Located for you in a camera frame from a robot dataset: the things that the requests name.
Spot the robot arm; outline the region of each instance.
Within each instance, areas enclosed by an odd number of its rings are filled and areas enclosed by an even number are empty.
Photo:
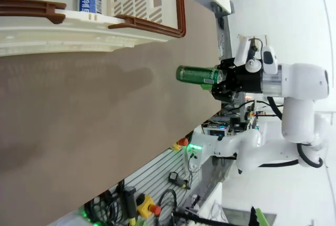
[[[202,150],[192,149],[197,159],[192,159],[191,164],[201,165],[210,156],[237,153],[237,166],[242,171],[273,160],[297,160],[303,166],[322,166],[318,151],[325,145],[328,122],[314,113],[314,101],[327,98],[329,94],[327,72],[309,64],[278,64],[274,50],[267,46],[262,49],[262,65],[259,66],[259,61],[253,57],[255,51],[254,42],[243,39],[237,57],[221,61],[217,68],[223,71],[226,79],[212,87],[212,95],[222,101],[231,101],[238,92],[284,97],[278,139],[262,144],[257,130],[247,130],[222,141],[214,136],[196,136],[192,143]]]

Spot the brown crate handle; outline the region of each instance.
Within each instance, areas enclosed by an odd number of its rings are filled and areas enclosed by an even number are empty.
[[[186,22],[185,22],[185,11],[184,11],[184,0],[176,0],[176,11],[177,11],[177,27],[178,29],[171,28],[168,26],[160,25],[145,19],[132,17],[128,15],[117,15],[115,17],[125,20],[125,23],[110,25],[109,29],[119,29],[119,28],[134,28],[139,30],[146,30],[148,32],[164,34],[172,36],[175,38],[182,38],[186,34]]]
[[[64,14],[55,9],[65,9],[66,4],[36,0],[0,0],[0,16],[45,17],[53,24],[61,24]]]

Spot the white wall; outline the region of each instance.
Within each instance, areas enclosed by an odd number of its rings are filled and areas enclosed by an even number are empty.
[[[323,66],[332,80],[329,28],[323,0],[232,0],[235,13],[228,16],[233,55],[238,35],[267,35],[281,63]],[[326,0],[336,52],[336,4]],[[317,102],[317,110],[336,111],[336,92]]]
[[[336,225],[331,189],[324,167],[258,168],[238,174],[234,164],[223,182],[224,208],[251,206],[275,213],[275,226]]]
[[[328,71],[331,86],[336,86],[336,78],[332,79],[336,64],[332,61],[323,0],[232,1],[235,13],[228,19],[233,55],[238,46],[239,34],[267,35],[268,44],[274,47],[281,63],[320,65]],[[330,19],[332,46],[336,52],[336,4],[333,0],[325,1]],[[335,88],[331,87],[328,99],[317,101],[316,110],[336,111]],[[312,219],[317,226],[336,225],[332,193],[332,190],[336,190],[334,137],[336,138],[335,126],[331,129],[330,147],[324,167],[320,169],[301,166],[259,168],[239,176],[237,167],[234,166],[229,178],[223,182],[223,205],[241,210],[256,206],[264,212],[276,213],[276,226],[307,226]]]

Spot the cable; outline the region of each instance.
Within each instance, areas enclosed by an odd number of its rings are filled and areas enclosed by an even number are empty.
[[[256,40],[258,40],[258,41],[260,41],[260,43],[261,43],[261,49],[260,49],[260,59],[261,60],[263,60],[263,54],[262,54],[262,49],[263,49],[263,42],[261,41],[261,39],[260,38],[251,38],[251,39],[256,39]]]
[[[297,148],[298,148],[298,153],[301,157],[301,159],[307,163],[307,165],[311,166],[311,167],[314,167],[314,168],[320,168],[322,167],[323,165],[323,160],[321,158],[319,158],[319,162],[318,163],[315,163],[313,161],[311,161],[306,155],[305,153],[303,152],[303,149],[302,149],[302,144],[301,143],[298,143],[297,144]]]
[[[247,101],[247,102],[245,102],[245,103],[239,105],[239,106],[236,107],[236,108],[228,109],[227,112],[224,113],[224,114],[226,115],[228,112],[232,112],[232,110],[240,109],[242,106],[244,106],[244,105],[246,105],[246,104],[249,104],[249,103],[251,103],[251,102],[254,102],[254,100]],[[265,102],[265,101],[259,101],[259,100],[257,100],[256,102],[258,102],[258,103],[262,103],[262,104],[266,104],[266,105],[268,105],[268,106],[270,106],[270,107],[272,108],[272,105],[271,105],[270,103]],[[276,105],[275,103],[274,103],[274,105],[275,105],[276,107],[282,107],[282,106],[284,106],[284,105]]]
[[[266,108],[267,106],[262,106],[262,107],[259,107],[259,108],[256,108],[254,111],[258,110],[258,109],[262,109],[262,108]]]
[[[191,185],[192,185],[192,183],[193,183],[193,172],[192,172],[192,170],[190,169],[189,165],[190,165],[190,160],[193,158],[193,156],[194,156],[194,154],[192,153],[192,154],[190,155],[190,157],[189,157],[189,160],[188,160],[188,171],[189,171],[188,186],[189,186],[190,189],[191,189]],[[185,197],[185,195],[187,194],[187,192],[188,192],[188,189],[185,189],[184,195],[182,196],[182,199],[181,199],[181,201],[180,201],[179,206],[181,206],[181,203],[183,202],[184,197]]]
[[[233,112],[232,110],[229,110],[229,109],[226,109],[226,108],[224,108],[224,110],[226,110],[227,113],[228,113],[228,112],[231,112],[231,113],[235,114],[236,116],[239,116],[239,117],[240,117],[240,115],[238,115],[238,113],[235,113],[235,112]]]
[[[201,201],[205,201],[206,199],[202,198],[199,194],[196,194],[197,196],[199,196],[199,200]],[[194,202],[196,200],[196,198],[192,197],[191,195],[189,195],[189,197],[191,198],[191,202]]]
[[[93,198],[84,204],[85,213],[92,223],[118,225],[123,221],[120,198],[124,185],[125,182],[122,180],[113,193],[106,190],[96,197],[99,198],[99,201]]]
[[[173,204],[173,207],[174,207],[174,208],[173,208],[173,210],[176,210],[176,208],[177,208],[177,197],[176,197],[176,192],[175,192],[173,189],[166,189],[166,190],[162,193],[162,195],[160,196],[160,199],[159,199],[159,201],[157,202],[156,205],[161,206],[161,203],[162,203],[163,198],[164,198],[165,195],[168,194],[168,193],[171,193],[171,194],[173,195],[173,199],[174,199],[174,204]],[[160,215],[154,217],[154,225],[155,225],[155,226],[162,226],[162,225],[160,224],[159,218],[160,218]],[[169,220],[169,222],[168,222],[165,226],[173,226],[173,225],[174,225],[174,221],[173,221],[173,220],[174,220],[174,218],[171,217],[171,219]]]
[[[194,214],[194,215],[198,216],[198,214],[196,212],[191,211],[190,209],[187,209],[187,208],[182,208],[182,209],[184,209],[185,211],[187,211],[187,212],[189,212],[191,214]]]
[[[269,101],[269,105],[272,108],[273,112],[275,113],[275,115],[277,115],[277,117],[282,120],[282,113],[281,111],[278,109],[277,105],[274,102],[273,97],[268,96],[267,100]]]
[[[222,125],[225,121],[223,121],[223,122],[216,122],[216,121],[209,120],[209,122],[213,122],[214,124],[217,124],[217,125]]]
[[[214,207],[215,207],[216,205],[218,206],[218,210],[219,210],[220,217],[223,219],[224,222],[228,223],[227,219],[225,219],[225,218],[223,217],[223,214],[225,215],[225,213],[224,213],[224,211],[223,211],[222,206],[221,206],[218,202],[214,203],[214,204],[212,205],[212,207],[211,207],[211,211],[210,211],[210,214],[211,214],[211,220],[212,220],[212,219],[215,219],[217,216],[219,216],[219,214],[217,214],[217,215],[213,215],[213,210],[214,210]]]
[[[292,160],[292,161],[287,161],[283,163],[272,163],[272,164],[262,164],[259,167],[290,167],[290,166],[295,166],[299,163],[299,160]]]
[[[186,220],[191,220],[191,221],[194,221],[195,223],[201,223],[201,224],[212,225],[212,226],[224,226],[224,225],[237,226],[236,224],[209,220],[209,219],[199,217],[198,215],[196,216],[193,214],[186,214],[186,213],[181,213],[178,211],[174,211],[173,216],[178,217],[178,218],[184,218]]]
[[[217,157],[217,158],[220,158],[220,159],[231,159],[231,160],[236,160],[237,159],[236,157]]]
[[[255,117],[277,117],[277,115],[256,115]]]

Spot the black cable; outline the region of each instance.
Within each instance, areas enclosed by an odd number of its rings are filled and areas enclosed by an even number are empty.
[[[159,201],[157,202],[156,205],[161,206],[163,198],[168,193],[171,193],[173,195],[173,199],[174,199],[173,210],[175,210],[177,208],[177,197],[176,197],[176,192],[173,189],[166,189],[162,193],[162,195],[160,196],[160,199],[159,199]],[[154,217],[154,225],[155,226],[161,226],[161,224],[159,222],[159,218],[160,218],[160,215]],[[174,218],[171,217],[171,219],[169,220],[169,222],[165,226],[173,226],[173,225],[174,225]]]
[[[277,115],[256,115],[256,117],[277,117]]]
[[[181,213],[178,211],[174,211],[173,215],[178,218],[184,218],[187,220],[194,221],[196,223],[201,223],[201,224],[206,224],[206,225],[212,225],[212,226],[237,226],[236,224],[232,223],[227,223],[227,222],[219,222],[219,221],[214,221],[206,218],[199,217],[194,214],[186,214],[186,213]]]
[[[260,38],[252,38],[252,39],[256,39],[256,40],[260,41],[260,43],[261,43],[260,59],[263,60],[263,54],[262,54],[262,52],[261,52],[261,51],[263,50],[263,42],[261,41]]]
[[[227,113],[228,113],[228,112],[231,112],[231,113],[235,114],[236,116],[239,116],[239,117],[240,117],[240,115],[238,115],[238,113],[235,113],[235,112],[233,112],[232,110],[229,110],[229,109],[227,109],[227,108],[224,108],[224,110],[226,110]]]
[[[186,188],[186,189],[185,189],[184,195],[182,196],[182,199],[181,199],[181,201],[180,201],[180,205],[181,205],[181,203],[183,202],[183,199],[184,199],[185,195],[187,194],[188,189],[191,189],[191,184],[193,183],[193,172],[192,172],[192,170],[191,170],[190,167],[189,167],[189,165],[190,165],[190,160],[193,158],[193,156],[194,156],[194,154],[192,153],[192,154],[190,155],[190,157],[189,157],[189,160],[188,160],[188,171],[189,171],[188,186],[189,186],[189,188]]]
[[[278,109],[277,105],[275,104],[273,97],[268,96],[267,100],[268,100],[269,105],[272,108],[273,112],[275,113],[275,115],[277,115],[277,117],[280,120],[282,120],[282,113],[280,112],[280,110]]]
[[[120,199],[124,185],[124,180],[122,180],[113,193],[106,190],[97,196],[99,201],[94,198],[84,204],[85,213],[92,223],[101,223],[107,226],[121,224],[124,218]]]
[[[236,107],[236,108],[227,109],[227,112],[224,113],[224,114],[226,115],[227,113],[232,112],[233,110],[240,109],[242,106],[244,106],[244,105],[246,105],[246,104],[249,104],[249,103],[251,103],[251,102],[254,102],[254,100],[247,101],[247,102],[245,102],[245,103],[239,105],[239,106]],[[256,102],[258,102],[258,103],[262,103],[262,104],[266,104],[266,105],[268,105],[268,106],[270,106],[270,107],[272,108],[271,103],[267,103],[267,102],[265,102],[265,101],[259,101],[259,100],[256,101]],[[276,105],[275,102],[274,102],[274,105],[275,105],[276,107],[282,107],[282,106],[283,106],[283,105]]]
[[[231,159],[231,160],[237,160],[236,157],[218,157],[221,159]],[[262,164],[259,167],[289,167],[289,166],[295,166],[299,163],[299,160],[293,160],[293,161],[287,161],[283,163],[271,163],[271,164]]]
[[[298,153],[301,157],[301,159],[307,163],[307,165],[311,166],[311,167],[314,167],[314,168],[320,168],[322,167],[323,165],[323,160],[321,158],[319,158],[319,163],[314,163],[313,161],[311,161],[306,155],[305,153],[303,152],[303,149],[302,149],[302,144],[301,143],[298,143],[297,144],[297,149],[298,149]]]
[[[292,161],[287,161],[283,163],[272,163],[272,164],[262,164],[259,167],[290,167],[290,166],[295,166],[299,163],[299,160],[292,160]]]
[[[197,195],[196,198],[194,199],[194,201],[192,201],[190,207],[193,209],[200,200],[201,200],[201,197],[199,195]]]

